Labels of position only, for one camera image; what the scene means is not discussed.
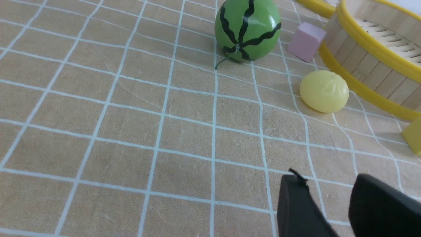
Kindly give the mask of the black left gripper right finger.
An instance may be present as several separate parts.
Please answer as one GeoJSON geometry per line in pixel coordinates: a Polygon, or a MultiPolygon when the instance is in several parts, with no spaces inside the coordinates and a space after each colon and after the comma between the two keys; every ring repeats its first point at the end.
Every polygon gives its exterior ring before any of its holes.
{"type": "Polygon", "coordinates": [[[356,237],[421,235],[420,202],[369,174],[355,180],[348,217],[356,237]]]}

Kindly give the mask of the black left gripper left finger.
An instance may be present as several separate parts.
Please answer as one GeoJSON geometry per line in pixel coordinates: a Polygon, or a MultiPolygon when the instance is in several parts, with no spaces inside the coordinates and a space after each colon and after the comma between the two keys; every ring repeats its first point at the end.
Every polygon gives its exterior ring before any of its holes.
{"type": "Polygon", "coordinates": [[[280,237],[338,237],[310,194],[307,179],[294,169],[281,178],[278,201],[280,237]]]}

